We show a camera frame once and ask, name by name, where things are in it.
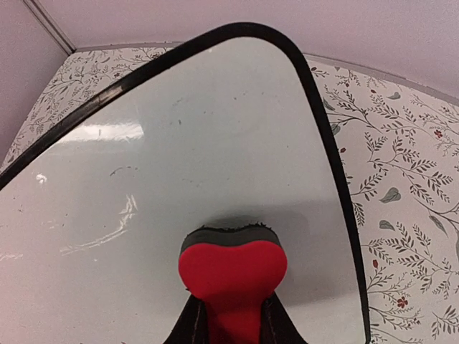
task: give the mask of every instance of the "gray trim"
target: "gray trim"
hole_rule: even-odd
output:
[[[111,44],[111,45],[100,45],[97,47],[84,47],[78,48],[76,52],[89,52],[93,50],[110,50],[110,49],[122,49],[122,48],[174,48],[180,45],[182,42],[152,42],[152,43],[136,43],[136,44]],[[306,59],[310,61],[322,62],[326,65],[332,65],[336,67],[346,68],[348,70],[353,70],[355,72],[360,72],[370,77],[377,77],[381,80],[386,80],[399,84],[405,87],[412,88],[414,90],[423,92],[427,95],[431,95],[440,100],[444,100],[450,104],[459,106],[459,99],[453,97],[452,95],[447,95],[441,91],[433,89],[431,87],[421,85],[415,81],[408,80],[406,77],[400,75],[394,75],[381,70],[376,70],[374,68],[362,66],[360,64],[354,64],[346,61],[341,61],[339,59],[331,59],[328,57],[322,57],[314,54],[308,54],[304,52]]]
[[[65,35],[65,33],[58,27],[54,19],[44,9],[38,0],[22,0],[24,5],[31,11],[35,19],[43,26],[48,35],[64,50],[65,54],[70,56],[76,50],[76,47]]]

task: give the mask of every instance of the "flower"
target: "flower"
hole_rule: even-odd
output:
[[[404,296],[402,296],[401,299],[397,300],[397,306],[399,306],[400,308],[404,308],[405,306],[408,306],[408,300],[406,300]]]

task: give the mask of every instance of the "floral fabric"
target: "floral fabric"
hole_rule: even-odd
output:
[[[165,48],[70,56],[4,170],[79,105]],[[408,87],[309,62],[359,227],[373,344],[459,343],[459,109]]]

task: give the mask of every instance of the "pink wall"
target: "pink wall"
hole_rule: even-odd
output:
[[[0,161],[65,53],[20,0],[0,1]]]
[[[459,97],[457,0],[41,0],[77,47],[184,41],[234,21],[280,29],[304,52]]]

